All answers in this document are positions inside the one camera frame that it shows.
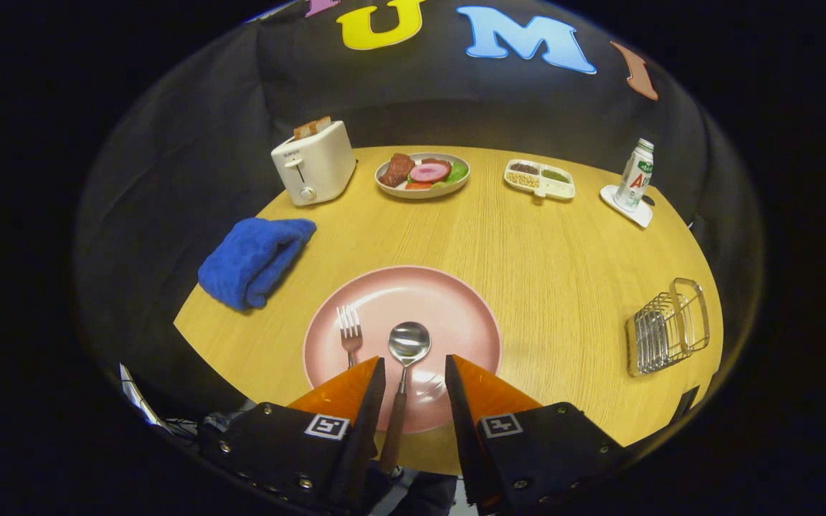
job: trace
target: yellow letter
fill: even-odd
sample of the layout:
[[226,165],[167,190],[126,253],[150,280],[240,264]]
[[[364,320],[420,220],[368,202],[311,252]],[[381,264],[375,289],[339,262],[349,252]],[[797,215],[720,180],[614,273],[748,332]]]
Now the yellow letter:
[[361,7],[337,18],[343,26],[343,43],[354,50],[371,50],[403,42],[422,28],[419,3],[426,0],[391,0],[388,6],[397,10],[397,26],[387,32],[371,32],[369,16],[377,7]]

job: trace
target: coaster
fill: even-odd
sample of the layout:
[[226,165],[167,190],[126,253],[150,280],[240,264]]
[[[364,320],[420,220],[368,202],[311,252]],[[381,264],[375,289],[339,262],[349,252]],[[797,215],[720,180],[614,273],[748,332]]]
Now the coaster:
[[627,211],[614,202],[614,194],[617,192],[617,185],[607,185],[604,188],[601,188],[601,199],[604,199],[604,202],[607,203],[610,208],[616,209],[618,212],[622,213],[623,216],[626,216],[627,219],[636,222],[642,228],[648,228],[649,222],[652,221],[652,209],[649,208],[649,205],[646,203],[639,203],[637,206],[636,211]]

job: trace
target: toaster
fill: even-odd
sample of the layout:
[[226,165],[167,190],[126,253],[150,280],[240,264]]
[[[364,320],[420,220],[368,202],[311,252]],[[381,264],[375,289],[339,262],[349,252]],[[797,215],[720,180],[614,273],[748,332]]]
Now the toaster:
[[270,156],[296,206],[334,199],[346,188],[356,166],[342,120],[301,140],[288,138]]

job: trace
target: bottle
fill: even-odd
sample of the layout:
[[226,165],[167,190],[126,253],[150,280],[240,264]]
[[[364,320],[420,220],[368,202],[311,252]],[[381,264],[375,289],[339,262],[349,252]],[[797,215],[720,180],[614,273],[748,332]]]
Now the bottle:
[[645,192],[646,186],[652,180],[652,151],[655,145],[648,140],[639,139],[636,149],[630,154],[627,166],[623,169],[623,177],[620,179],[620,186],[614,193],[614,202],[620,208],[627,211],[636,211],[640,205],[640,199]]

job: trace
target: wire rack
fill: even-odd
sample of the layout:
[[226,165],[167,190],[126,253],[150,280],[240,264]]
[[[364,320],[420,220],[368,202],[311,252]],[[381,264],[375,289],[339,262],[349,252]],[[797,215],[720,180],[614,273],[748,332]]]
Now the wire rack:
[[[699,305],[699,310],[691,306]],[[631,376],[647,375],[688,359],[709,344],[709,317],[701,286],[675,278],[662,292],[627,320]]]

